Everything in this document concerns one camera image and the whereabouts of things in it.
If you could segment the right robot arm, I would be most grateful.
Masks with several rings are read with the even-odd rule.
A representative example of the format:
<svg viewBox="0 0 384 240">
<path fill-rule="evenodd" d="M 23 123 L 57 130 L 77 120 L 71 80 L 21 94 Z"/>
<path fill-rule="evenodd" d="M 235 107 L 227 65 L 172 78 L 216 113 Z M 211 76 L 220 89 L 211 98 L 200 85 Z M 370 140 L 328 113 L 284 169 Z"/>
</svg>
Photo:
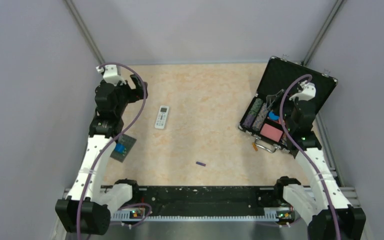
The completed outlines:
<svg viewBox="0 0 384 240">
<path fill-rule="evenodd" d="M 309 180 L 311 194 L 296 180 L 281 180 L 273 192 L 279 206 L 288 204 L 307 225 L 310 240 L 359 240 L 366 223 L 362 208 L 354 207 L 332 175 L 322 146 L 312 131 L 315 105 L 300 97 L 277 100 L 274 112 L 287 138 L 287 147 Z"/>
</svg>

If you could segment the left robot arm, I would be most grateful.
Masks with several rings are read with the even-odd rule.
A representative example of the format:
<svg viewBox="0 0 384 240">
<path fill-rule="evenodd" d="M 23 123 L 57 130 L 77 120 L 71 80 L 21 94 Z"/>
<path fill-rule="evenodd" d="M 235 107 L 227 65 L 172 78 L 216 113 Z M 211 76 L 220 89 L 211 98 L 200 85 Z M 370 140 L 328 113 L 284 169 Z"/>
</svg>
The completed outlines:
<svg viewBox="0 0 384 240">
<path fill-rule="evenodd" d="M 89 125 L 86 151 L 73 186 L 67 196 L 57 200 L 55 212 L 68 233 L 104 235 L 112 215 L 124 204 L 134 207 L 140 202 L 135 180 L 118 180 L 107 193 L 102 181 L 117 140 L 127 130 L 122 115 L 130 103 L 145 102 L 147 83 L 138 74 L 130 75 L 135 88 L 117 80 L 102 80 L 95 89 L 95 112 Z"/>
</svg>

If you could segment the white remote control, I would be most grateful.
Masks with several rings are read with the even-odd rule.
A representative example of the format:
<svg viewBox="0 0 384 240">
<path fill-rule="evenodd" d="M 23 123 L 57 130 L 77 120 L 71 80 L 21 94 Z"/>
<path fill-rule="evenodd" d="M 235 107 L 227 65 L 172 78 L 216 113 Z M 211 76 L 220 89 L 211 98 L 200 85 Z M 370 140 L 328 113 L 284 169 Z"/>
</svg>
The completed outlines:
<svg viewBox="0 0 384 240">
<path fill-rule="evenodd" d="M 166 105 L 161 105 L 159 107 L 154 127 L 158 130 L 163 130 L 166 126 L 168 114 L 170 111 L 170 107 Z"/>
</svg>

